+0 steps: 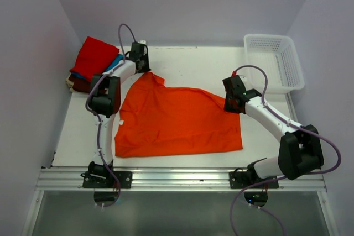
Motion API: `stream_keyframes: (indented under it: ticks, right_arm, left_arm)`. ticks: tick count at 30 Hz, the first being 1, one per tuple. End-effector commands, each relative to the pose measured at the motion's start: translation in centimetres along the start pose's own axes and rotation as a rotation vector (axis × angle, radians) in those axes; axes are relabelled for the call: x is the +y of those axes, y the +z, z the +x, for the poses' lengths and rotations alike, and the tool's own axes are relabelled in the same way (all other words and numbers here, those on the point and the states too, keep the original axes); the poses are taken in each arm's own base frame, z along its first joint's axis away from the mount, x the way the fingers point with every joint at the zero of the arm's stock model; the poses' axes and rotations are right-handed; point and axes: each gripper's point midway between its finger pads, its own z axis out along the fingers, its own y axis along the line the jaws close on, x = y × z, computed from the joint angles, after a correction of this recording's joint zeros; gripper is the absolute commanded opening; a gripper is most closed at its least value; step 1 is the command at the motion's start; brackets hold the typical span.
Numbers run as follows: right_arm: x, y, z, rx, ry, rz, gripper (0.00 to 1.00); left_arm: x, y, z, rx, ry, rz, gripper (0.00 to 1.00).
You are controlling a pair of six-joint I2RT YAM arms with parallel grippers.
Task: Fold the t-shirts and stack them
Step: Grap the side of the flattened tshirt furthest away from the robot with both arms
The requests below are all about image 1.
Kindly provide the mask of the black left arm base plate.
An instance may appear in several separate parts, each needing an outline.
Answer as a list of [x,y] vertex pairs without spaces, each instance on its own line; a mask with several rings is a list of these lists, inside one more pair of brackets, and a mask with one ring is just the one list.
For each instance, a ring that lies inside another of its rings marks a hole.
[[[132,172],[130,171],[115,171],[116,178],[119,180],[120,188],[130,189],[132,185]],[[102,177],[90,174],[88,171],[81,173],[80,176],[84,179],[83,188],[109,189],[115,188],[116,179],[111,175]]]

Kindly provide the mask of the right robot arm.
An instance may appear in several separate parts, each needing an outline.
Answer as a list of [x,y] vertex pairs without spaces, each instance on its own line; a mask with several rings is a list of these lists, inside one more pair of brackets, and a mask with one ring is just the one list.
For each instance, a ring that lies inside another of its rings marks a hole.
[[244,172],[235,170],[234,177],[251,187],[260,187],[266,179],[285,176],[295,180],[321,168],[324,157],[318,133],[313,125],[303,126],[277,110],[255,89],[247,90],[238,75],[223,80],[226,91],[224,110],[245,114],[265,129],[279,142],[278,156],[250,163]]

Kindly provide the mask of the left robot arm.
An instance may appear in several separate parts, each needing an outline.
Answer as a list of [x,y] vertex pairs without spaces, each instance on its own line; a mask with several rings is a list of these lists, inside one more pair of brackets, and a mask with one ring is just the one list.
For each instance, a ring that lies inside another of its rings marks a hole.
[[133,42],[130,51],[102,74],[91,80],[90,92],[85,103],[87,111],[96,117],[96,149],[88,171],[82,174],[84,187],[119,188],[119,179],[113,171],[112,135],[116,114],[121,107],[121,84],[139,73],[150,71],[148,47]]

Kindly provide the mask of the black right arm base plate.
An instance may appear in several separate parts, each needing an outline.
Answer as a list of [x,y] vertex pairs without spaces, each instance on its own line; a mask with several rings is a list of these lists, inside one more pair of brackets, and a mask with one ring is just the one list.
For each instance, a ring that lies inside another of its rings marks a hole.
[[259,178],[256,174],[249,173],[243,168],[236,168],[228,172],[228,180],[231,189],[243,189],[255,183],[276,179],[276,176],[268,177],[266,179]]

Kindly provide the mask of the orange t shirt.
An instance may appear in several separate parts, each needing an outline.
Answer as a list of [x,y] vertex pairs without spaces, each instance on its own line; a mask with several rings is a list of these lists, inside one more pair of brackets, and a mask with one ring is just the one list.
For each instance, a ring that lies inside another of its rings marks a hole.
[[226,153],[243,149],[238,114],[199,88],[166,87],[152,72],[127,92],[114,138],[120,158]]

